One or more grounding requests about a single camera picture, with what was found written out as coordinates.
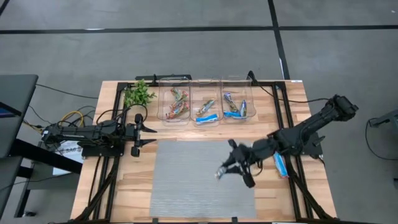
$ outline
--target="gray mat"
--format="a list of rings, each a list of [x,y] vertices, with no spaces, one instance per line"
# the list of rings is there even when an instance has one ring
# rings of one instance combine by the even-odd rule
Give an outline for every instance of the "gray mat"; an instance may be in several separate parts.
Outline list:
[[[255,218],[254,190],[239,175],[214,177],[230,151],[226,141],[159,142],[150,215]]]

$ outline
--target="wooden tabletop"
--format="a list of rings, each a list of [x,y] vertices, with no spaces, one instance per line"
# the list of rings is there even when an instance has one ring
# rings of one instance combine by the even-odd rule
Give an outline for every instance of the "wooden tabletop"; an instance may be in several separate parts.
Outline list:
[[[103,82],[99,94],[98,104],[94,120],[104,111],[111,110],[114,105],[117,81]],[[287,93],[290,100],[306,101],[304,85],[302,82],[286,81]],[[149,88],[158,95],[158,88]],[[145,125],[148,128],[158,131],[158,133],[142,133],[142,139],[156,138],[158,140],[168,139],[176,141],[220,141],[226,139],[257,140],[263,138],[267,133],[277,130],[277,117],[273,97],[269,96],[259,87],[252,88],[256,115],[248,122],[241,124],[227,124],[223,120],[219,126],[210,128],[195,127],[193,121],[185,126],[165,126],[157,118],[157,99],[148,105],[148,118]],[[287,127],[286,114],[283,101],[280,102],[285,127]],[[292,116],[295,124],[307,119],[310,108],[307,103],[290,103]],[[127,114],[127,122],[134,122],[136,113],[144,114],[140,108],[132,108]],[[111,119],[111,113],[105,114],[101,120]],[[118,180],[113,202],[111,222],[151,222],[149,216],[150,196],[152,193],[152,179],[155,168],[155,158],[157,142],[144,146],[140,157],[130,156],[132,143],[126,144],[124,156],[120,159]],[[71,218],[77,217],[87,206],[88,195],[90,192],[93,174],[97,157],[90,157],[84,161],[80,174],[75,202],[73,204]],[[308,156],[302,156],[303,168],[309,191],[318,203],[331,216],[336,216],[333,200],[330,193],[328,180],[323,164]],[[98,187],[99,176],[97,175],[94,192]],[[263,172],[254,178],[256,186],[254,189],[254,199],[256,205],[256,219],[242,219],[241,222],[271,222],[271,221],[294,221],[292,199],[290,197],[289,183],[287,179],[281,179],[275,169],[272,158],[264,161]],[[297,189],[301,214],[305,217],[305,207],[303,197]],[[99,217],[104,217],[106,199],[108,192],[105,192]],[[230,218],[176,218],[176,217],[156,217],[160,222],[230,222]]]

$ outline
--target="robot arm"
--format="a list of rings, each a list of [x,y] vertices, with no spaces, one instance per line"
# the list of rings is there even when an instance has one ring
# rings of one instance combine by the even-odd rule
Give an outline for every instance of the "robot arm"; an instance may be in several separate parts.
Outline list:
[[[115,154],[115,148],[122,146],[125,141],[134,141],[131,148],[131,155],[139,157],[140,149],[143,145],[155,141],[155,139],[141,139],[141,131],[156,133],[143,124],[141,114],[136,114],[135,124],[120,125],[115,120],[107,120],[98,125],[81,127],[64,127],[57,124],[47,126],[42,133],[42,140],[45,144],[59,144],[62,141],[78,141],[77,144],[85,151],[94,151],[100,156],[100,151],[109,151]]]
[[[309,117],[293,128],[280,129],[260,139],[252,147],[236,145],[230,139],[233,148],[228,159],[217,170],[215,176],[220,179],[223,174],[239,174],[248,187],[255,185],[250,173],[250,166],[272,156],[275,152],[282,155],[298,155],[309,137],[332,121],[347,121],[355,116],[358,110],[345,96],[335,95],[330,98],[320,112]]]

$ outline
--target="potted plant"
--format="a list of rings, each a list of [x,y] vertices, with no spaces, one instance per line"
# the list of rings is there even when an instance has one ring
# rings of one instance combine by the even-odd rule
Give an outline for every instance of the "potted plant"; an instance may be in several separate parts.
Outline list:
[[[125,92],[124,104],[130,107],[133,104],[140,104],[147,106],[150,103],[149,99],[156,97],[155,93],[148,94],[148,85],[145,81],[139,80],[134,84],[134,87],[129,88]]]

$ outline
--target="transparent container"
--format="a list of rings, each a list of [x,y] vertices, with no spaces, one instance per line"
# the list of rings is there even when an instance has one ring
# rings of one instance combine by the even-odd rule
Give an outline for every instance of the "transparent container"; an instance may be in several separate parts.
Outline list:
[[[227,116],[224,114],[226,123],[243,123],[250,120],[256,115],[254,108],[253,93],[251,91],[251,80],[240,80],[236,77],[228,77],[221,82],[221,98],[223,101],[223,112],[231,112],[231,107],[225,98],[225,94],[229,93],[234,105],[240,114],[242,102],[246,101],[246,115],[245,116]]]
[[[172,117],[172,105],[177,105],[175,95],[172,90],[177,90],[179,95],[186,94],[186,98],[182,100],[183,106],[187,106],[185,112],[181,115]],[[183,78],[162,78],[159,80],[159,103],[157,110],[157,118],[163,121],[166,126],[186,125],[189,123],[191,114],[191,86],[190,80]]]
[[[208,110],[200,113],[200,109],[204,104],[213,103]],[[221,80],[205,79],[191,81],[191,119],[196,127],[212,127],[220,124],[223,119],[223,106],[221,99]],[[217,120],[199,122],[197,119],[209,116],[217,117]]]

